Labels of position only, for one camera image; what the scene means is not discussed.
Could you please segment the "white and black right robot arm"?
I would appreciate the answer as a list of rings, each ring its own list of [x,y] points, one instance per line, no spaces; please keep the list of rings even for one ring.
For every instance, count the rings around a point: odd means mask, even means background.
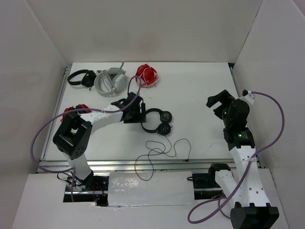
[[[249,104],[253,101],[251,94],[242,100],[223,90],[210,96],[206,103],[209,108],[220,103],[213,112],[224,123],[224,139],[239,176],[236,181],[227,164],[213,163],[207,180],[211,186],[220,186],[223,190],[235,229],[269,229],[279,218],[279,210],[271,205],[261,182],[254,137],[247,127]]]

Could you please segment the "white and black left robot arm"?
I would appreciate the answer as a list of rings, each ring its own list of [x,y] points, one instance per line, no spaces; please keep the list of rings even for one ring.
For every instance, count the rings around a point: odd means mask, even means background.
[[[112,102],[100,111],[66,115],[53,137],[53,143],[74,168],[76,184],[82,190],[90,189],[94,183],[94,174],[85,156],[91,134],[111,124],[141,123],[145,118],[145,103],[135,93],[128,93],[126,99]]]

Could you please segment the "black Panasonic wired headphones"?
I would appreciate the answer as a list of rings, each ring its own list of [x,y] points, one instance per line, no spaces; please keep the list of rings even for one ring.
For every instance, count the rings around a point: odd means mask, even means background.
[[[150,108],[150,109],[146,110],[145,114],[147,115],[149,113],[158,113],[161,123],[155,129],[147,129],[146,127],[144,127],[143,123],[141,123],[142,129],[148,134],[158,134],[158,135],[165,137],[165,139],[170,144],[170,148],[166,149],[165,144],[162,142],[153,141],[153,140],[146,141],[145,147],[149,150],[149,152],[147,154],[138,156],[134,162],[134,171],[135,171],[137,177],[141,181],[150,181],[154,175],[155,169],[154,169],[154,165],[150,159],[151,156],[165,155],[166,157],[174,158],[177,156],[176,145],[178,143],[186,142],[189,145],[189,151],[187,154],[187,158],[185,159],[185,162],[189,162],[190,154],[192,151],[192,145],[188,139],[181,138],[181,139],[178,139],[177,141],[175,141],[173,144],[168,139],[167,136],[169,135],[169,133],[171,132],[171,129],[173,127],[172,125],[170,125],[171,121],[173,120],[173,115],[169,111],[164,111],[159,108]],[[138,162],[139,162],[140,158],[142,158],[142,157],[147,157],[148,162],[150,163],[150,165],[152,167],[151,175],[149,178],[141,177],[137,171]]]

